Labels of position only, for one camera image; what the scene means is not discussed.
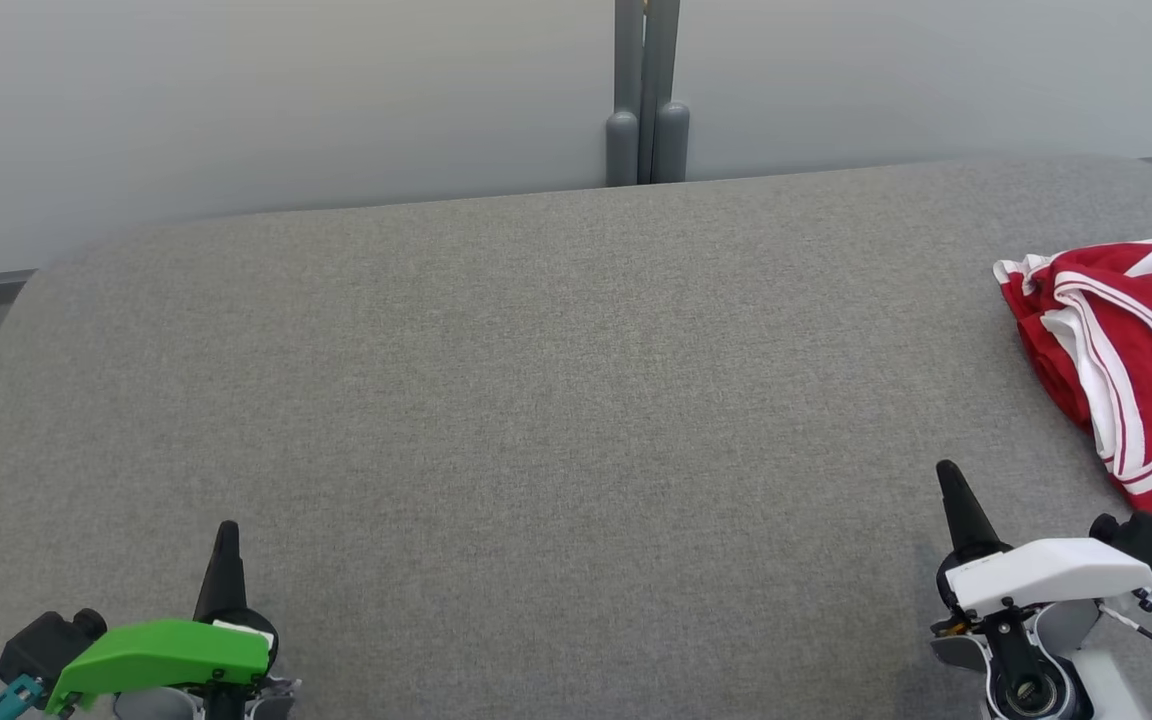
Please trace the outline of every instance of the teal connector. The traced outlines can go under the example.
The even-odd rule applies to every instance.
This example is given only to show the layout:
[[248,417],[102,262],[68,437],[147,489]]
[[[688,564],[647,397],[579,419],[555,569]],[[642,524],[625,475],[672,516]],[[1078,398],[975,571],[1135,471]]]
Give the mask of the teal connector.
[[41,685],[29,675],[20,675],[0,692],[0,720],[15,720],[24,715],[41,698]]

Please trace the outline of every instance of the red cloth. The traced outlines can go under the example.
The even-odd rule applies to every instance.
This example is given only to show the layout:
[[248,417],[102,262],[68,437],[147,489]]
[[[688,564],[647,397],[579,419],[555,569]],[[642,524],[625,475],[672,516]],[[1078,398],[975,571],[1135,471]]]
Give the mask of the red cloth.
[[993,273],[1043,387],[1152,511],[1152,240],[1000,260]]

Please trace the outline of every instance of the red fabric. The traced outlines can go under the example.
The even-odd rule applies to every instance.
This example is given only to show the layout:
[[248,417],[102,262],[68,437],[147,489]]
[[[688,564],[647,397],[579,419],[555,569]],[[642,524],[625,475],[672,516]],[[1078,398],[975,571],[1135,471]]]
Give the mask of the red fabric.
[[[1152,511],[1152,241],[1030,255],[1000,262],[995,273],[1044,389],[1102,439],[1101,460],[1128,501]],[[1075,342],[1058,318],[1078,325],[1087,342]],[[1074,357],[1053,329],[1064,333]],[[1079,367],[1093,377],[1079,378]],[[1084,386],[1105,392],[1089,401]]]

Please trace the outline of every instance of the white wall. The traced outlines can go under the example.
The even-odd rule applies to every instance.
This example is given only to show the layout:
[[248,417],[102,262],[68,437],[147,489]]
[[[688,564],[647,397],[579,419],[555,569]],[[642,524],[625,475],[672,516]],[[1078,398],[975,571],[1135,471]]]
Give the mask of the white wall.
[[0,0],[0,272],[132,223],[602,183],[612,3]]
[[1152,156],[1152,0],[682,0],[688,179]]

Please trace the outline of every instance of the gray fabric surface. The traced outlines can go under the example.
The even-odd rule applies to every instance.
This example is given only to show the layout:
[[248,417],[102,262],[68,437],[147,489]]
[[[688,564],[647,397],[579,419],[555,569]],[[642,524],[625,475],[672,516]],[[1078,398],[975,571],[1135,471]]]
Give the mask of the gray fabric surface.
[[971,717],[934,462],[1010,541],[1128,511],[991,263],[1147,237],[1152,167],[1061,158],[92,247],[0,336],[0,647],[188,616],[234,518],[301,717]]

